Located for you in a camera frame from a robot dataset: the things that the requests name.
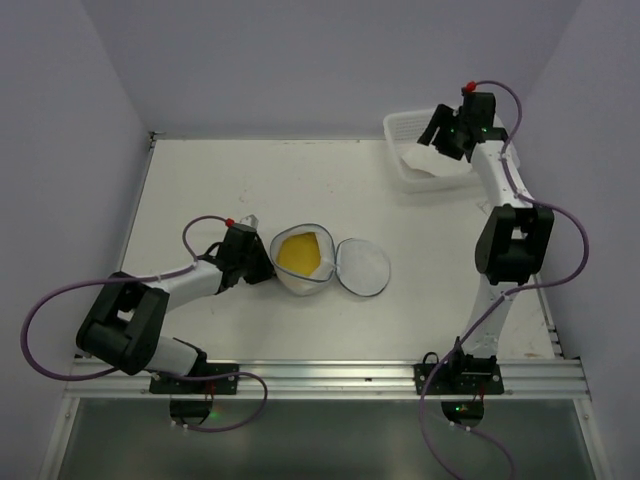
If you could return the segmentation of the white bra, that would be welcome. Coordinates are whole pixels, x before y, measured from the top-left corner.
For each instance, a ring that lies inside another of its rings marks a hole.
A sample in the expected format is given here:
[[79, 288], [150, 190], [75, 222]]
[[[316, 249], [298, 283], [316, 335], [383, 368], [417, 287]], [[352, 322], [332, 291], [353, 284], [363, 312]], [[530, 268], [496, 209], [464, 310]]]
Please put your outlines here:
[[471, 164], [439, 153], [433, 146], [416, 145], [400, 155], [411, 169], [422, 171], [433, 177], [445, 178], [470, 174]]

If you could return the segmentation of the yellow bra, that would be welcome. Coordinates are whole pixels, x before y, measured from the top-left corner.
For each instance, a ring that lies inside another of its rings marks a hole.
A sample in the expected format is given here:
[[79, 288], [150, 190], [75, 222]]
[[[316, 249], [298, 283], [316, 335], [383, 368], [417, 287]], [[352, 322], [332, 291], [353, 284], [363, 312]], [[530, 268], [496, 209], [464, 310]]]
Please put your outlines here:
[[276, 261], [288, 271], [310, 277], [321, 264], [316, 235], [308, 232], [289, 236], [282, 242]]

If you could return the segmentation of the white mesh laundry bag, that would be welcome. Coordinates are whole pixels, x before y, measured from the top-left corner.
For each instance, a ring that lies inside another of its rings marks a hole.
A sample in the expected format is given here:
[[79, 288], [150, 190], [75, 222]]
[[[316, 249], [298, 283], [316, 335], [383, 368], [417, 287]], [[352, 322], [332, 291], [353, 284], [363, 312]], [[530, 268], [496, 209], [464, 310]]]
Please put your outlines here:
[[269, 257], [278, 280], [297, 296], [316, 294], [337, 281], [353, 295], [375, 297], [391, 280], [391, 262], [380, 246], [359, 238], [337, 242], [315, 223], [277, 234]]

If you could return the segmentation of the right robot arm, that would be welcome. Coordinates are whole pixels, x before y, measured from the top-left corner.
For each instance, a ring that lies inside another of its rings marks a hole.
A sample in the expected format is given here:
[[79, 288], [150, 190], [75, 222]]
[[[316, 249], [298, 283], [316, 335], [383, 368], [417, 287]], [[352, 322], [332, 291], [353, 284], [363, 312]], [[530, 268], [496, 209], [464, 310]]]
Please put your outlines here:
[[448, 158], [466, 160], [491, 208], [475, 246], [480, 283], [472, 316], [452, 351], [431, 370], [435, 384], [493, 377], [516, 290], [541, 270], [555, 220], [549, 208], [526, 200], [528, 191], [512, 158], [508, 133], [494, 123], [496, 106], [493, 94], [469, 84], [462, 89], [461, 106], [437, 106], [419, 139]]

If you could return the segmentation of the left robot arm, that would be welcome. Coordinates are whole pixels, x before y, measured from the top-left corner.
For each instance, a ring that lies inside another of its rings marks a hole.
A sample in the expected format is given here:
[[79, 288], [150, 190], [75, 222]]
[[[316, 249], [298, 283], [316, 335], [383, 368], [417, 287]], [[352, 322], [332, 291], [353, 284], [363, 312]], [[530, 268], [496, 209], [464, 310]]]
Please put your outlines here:
[[275, 270], [256, 228], [233, 222], [222, 242], [196, 257], [180, 274], [143, 281], [123, 272], [110, 277], [76, 335], [80, 350], [129, 375], [141, 371], [200, 376], [207, 355], [185, 341], [161, 334], [167, 313], [195, 300], [221, 294], [239, 281], [273, 278]]

